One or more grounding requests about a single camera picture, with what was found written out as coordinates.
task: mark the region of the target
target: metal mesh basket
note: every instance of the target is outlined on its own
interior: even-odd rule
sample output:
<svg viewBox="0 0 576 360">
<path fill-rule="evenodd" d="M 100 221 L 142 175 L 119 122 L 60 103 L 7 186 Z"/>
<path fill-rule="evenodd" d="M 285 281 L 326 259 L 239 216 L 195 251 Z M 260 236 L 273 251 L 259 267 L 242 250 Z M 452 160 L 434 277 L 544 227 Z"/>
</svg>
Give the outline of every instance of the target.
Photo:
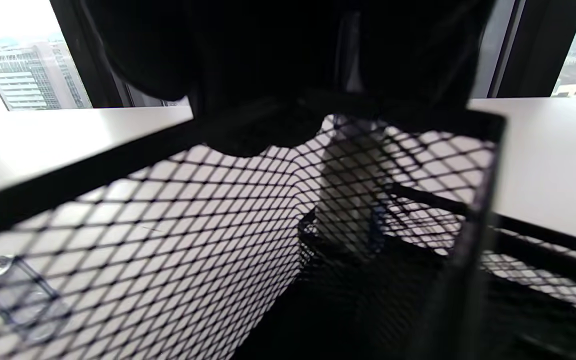
<svg viewBox="0 0 576 360">
<path fill-rule="evenodd" d="M 1 191 L 0 358 L 419 358 L 420 334 L 436 348 L 455 326 L 451 339 L 473 337 L 480 258 L 570 303 L 553 294 L 574 286 L 499 275 L 517 261 L 484 254 L 498 116 L 403 121 L 346 145 L 329 117 L 308 143 L 252 158 L 197 145 L 267 112 L 181 123 Z M 489 288 L 488 303 L 514 299 Z M 512 348 L 495 322 L 503 341 L 480 351 Z"/>
<path fill-rule="evenodd" d="M 498 349 L 506 358 L 576 359 L 576 238 L 515 219 L 500 225 L 498 246 L 482 258 Z"/>
</svg>

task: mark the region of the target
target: white desk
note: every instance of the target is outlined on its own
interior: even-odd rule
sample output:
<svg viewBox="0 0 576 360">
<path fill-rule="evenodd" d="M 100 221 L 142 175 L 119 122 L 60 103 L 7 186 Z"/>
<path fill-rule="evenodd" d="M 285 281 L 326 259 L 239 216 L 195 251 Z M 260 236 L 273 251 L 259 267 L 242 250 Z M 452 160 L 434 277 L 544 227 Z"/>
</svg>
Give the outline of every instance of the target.
<svg viewBox="0 0 576 360">
<path fill-rule="evenodd" d="M 576 236 L 576 98 L 473 100 L 508 118 L 496 211 Z"/>
<path fill-rule="evenodd" d="M 188 119 L 189 106 L 0 112 L 0 189 Z"/>
</svg>

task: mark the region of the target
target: office building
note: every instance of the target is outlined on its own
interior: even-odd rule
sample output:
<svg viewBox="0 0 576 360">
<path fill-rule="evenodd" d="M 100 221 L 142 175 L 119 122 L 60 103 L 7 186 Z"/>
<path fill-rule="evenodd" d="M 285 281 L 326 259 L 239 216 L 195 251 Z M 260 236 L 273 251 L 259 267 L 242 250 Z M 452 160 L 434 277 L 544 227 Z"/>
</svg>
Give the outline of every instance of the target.
<svg viewBox="0 0 576 360">
<path fill-rule="evenodd" d="M 91 107 L 63 42 L 0 46 L 0 94 L 11 111 Z"/>
</svg>

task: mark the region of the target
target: black object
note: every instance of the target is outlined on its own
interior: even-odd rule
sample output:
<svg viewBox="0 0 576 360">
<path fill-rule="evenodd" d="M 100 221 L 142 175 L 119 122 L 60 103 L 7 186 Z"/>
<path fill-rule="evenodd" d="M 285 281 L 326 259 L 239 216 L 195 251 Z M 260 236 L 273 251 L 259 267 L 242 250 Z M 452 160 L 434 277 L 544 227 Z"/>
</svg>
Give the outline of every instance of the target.
<svg viewBox="0 0 576 360">
<path fill-rule="evenodd" d="M 211 148 L 252 157 L 310 140 L 327 112 L 304 105 L 308 89 L 345 90 L 342 22 L 359 14 L 359 71 L 377 104 L 371 116 L 462 110 L 473 88 L 480 38 L 494 0 L 85 0 L 109 63 L 149 96 L 189 96 L 213 116 L 264 96 L 283 111 L 211 139 Z"/>
</svg>

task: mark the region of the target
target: window frame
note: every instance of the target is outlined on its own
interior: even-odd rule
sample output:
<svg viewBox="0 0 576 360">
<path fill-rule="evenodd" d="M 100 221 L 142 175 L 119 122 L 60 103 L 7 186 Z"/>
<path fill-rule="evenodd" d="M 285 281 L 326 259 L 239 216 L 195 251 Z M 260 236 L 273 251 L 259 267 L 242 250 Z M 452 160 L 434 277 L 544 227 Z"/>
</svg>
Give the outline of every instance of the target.
<svg viewBox="0 0 576 360">
<path fill-rule="evenodd" d="M 550 97 L 576 34 L 576 0 L 519 0 L 490 98 Z"/>
<path fill-rule="evenodd" d="M 481 37 L 477 78 L 471 98 L 488 98 L 495 86 L 498 66 L 504 56 L 508 28 L 516 16 L 516 4 L 522 0 L 496 0 Z"/>
<path fill-rule="evenodd" d="M 112 72 L 80 0 L 50 0 L 93 108 L 134 107 L 126 84 Z"/>
</svg>

